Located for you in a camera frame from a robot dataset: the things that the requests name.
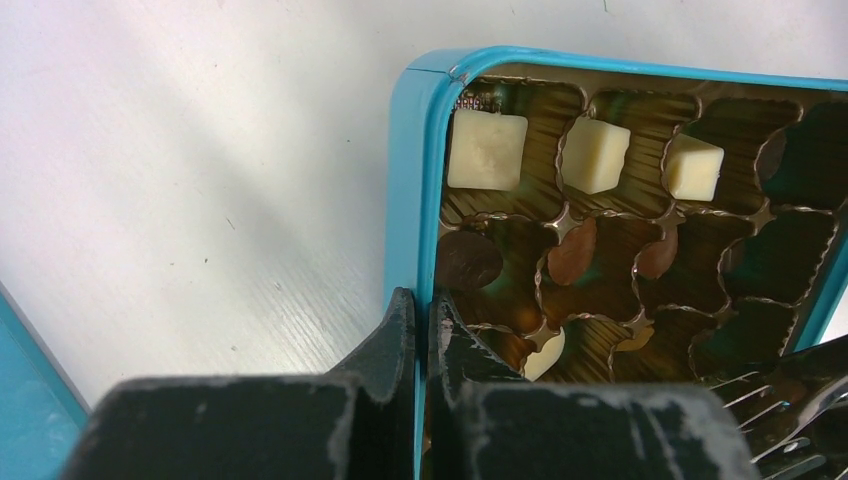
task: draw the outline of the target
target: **white chocolate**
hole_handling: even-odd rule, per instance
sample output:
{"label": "white chocolate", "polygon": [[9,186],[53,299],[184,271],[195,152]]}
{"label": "white chocolate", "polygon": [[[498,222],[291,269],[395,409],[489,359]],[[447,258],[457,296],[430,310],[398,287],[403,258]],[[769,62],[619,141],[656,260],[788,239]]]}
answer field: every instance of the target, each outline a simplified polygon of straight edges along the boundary
{"label": "white chocolate", "polygon": [[524,378],[535,382],[559,360],[565,348],[565,330],[559,329],[559,335],[551,337],[542,346],[541,352],[533,352],[524,364]]}
{"label": "white chocolate", "polygon": [[723,160],[723,148],[678,135],[668,148],[669,193],[678,200],[711,201]]}
{"label": "white chocolate", "polygon": [[513,190],[521,179],[527,119],[459,109],[453,114],[448,186]]}
{"label": "white chocolate", "polygon": [[618,186],[630,130],[578,117],[562,149],[562,182],[589,195]]}

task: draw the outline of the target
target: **table surface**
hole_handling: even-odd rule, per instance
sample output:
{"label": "table surface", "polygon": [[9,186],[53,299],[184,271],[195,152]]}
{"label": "table surface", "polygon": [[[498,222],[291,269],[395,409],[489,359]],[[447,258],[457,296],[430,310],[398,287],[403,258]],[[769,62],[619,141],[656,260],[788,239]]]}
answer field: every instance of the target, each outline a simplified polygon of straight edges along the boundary
{"label": "table surface", "polygon": [[846,24],[844,0],[10,0],[0,281],[89,404],[141,375],[324,371],[382,316],[389,95],[415,57],[848,78]]}

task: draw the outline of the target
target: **white table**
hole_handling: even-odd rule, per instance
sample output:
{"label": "white table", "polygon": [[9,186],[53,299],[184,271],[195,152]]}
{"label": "white table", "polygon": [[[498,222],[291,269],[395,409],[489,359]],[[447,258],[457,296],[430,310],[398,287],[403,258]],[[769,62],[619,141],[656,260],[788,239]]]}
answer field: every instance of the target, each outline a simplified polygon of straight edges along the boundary
{"label": "white table", "polygon": [[388,101],[418,55],[848,78],[845,25],[845,0],[7,0],[0,281],[89,404],[323,371],[382,316]]}

